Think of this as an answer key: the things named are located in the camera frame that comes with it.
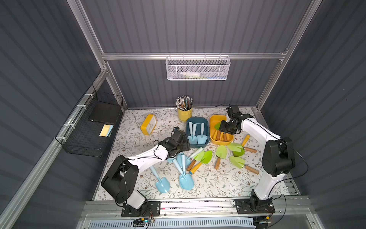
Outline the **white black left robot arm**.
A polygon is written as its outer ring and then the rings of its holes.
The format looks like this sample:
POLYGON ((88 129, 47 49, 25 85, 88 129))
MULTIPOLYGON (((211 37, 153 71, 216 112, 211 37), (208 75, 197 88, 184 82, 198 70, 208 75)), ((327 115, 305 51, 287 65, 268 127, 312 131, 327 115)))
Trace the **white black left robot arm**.
POLYGON ((174 127, 170 137, 159 141, 150 150, 131 157, 118 156, 102 179, 101 185, 117 205, 126 203, 138 210, 147 201, 135 188, 139 175, 155 164, 173 159, 188 150, 190 143, 187 134, 179 127, 174 127))

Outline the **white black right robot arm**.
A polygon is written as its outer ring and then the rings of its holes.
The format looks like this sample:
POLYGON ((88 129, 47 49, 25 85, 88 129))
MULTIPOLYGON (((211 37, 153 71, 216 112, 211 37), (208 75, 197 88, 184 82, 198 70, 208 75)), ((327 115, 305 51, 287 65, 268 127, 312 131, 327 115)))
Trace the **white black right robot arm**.
POLYGON ((237 105, 228 106, 226 111, 226 120, 222 121, 219 127, 221 132, 234 135, 245 131, 258 142, 265 144, 262 156, 264 173, 254 188, 254 199, 268 200, 277 184, 295 167, 293 142, 288 137, 271 132, 252 115, 242 114, 237 105))

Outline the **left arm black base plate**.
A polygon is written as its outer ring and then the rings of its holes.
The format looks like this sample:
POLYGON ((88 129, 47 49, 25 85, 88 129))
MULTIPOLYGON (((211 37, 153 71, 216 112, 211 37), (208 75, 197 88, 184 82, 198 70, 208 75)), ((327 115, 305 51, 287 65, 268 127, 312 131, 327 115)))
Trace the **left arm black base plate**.
POLYGON ((146 200, 142 206, 138 209, 133 208, 128 204, 124 204, 121 217, 141 217, 147 218, 149 216, 160 216, 161 202, 160 201, 148 201, 146 200))

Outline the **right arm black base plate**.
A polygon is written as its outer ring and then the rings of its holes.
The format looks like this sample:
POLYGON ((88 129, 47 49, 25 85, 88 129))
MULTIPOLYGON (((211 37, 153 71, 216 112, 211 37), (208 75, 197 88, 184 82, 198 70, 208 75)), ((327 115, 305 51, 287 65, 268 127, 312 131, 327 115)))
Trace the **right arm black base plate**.
POLYGON ((238 214, 273 214, 275 208, 272 200, 260 200, 256 197, 235 199, 233 205, 238 214))

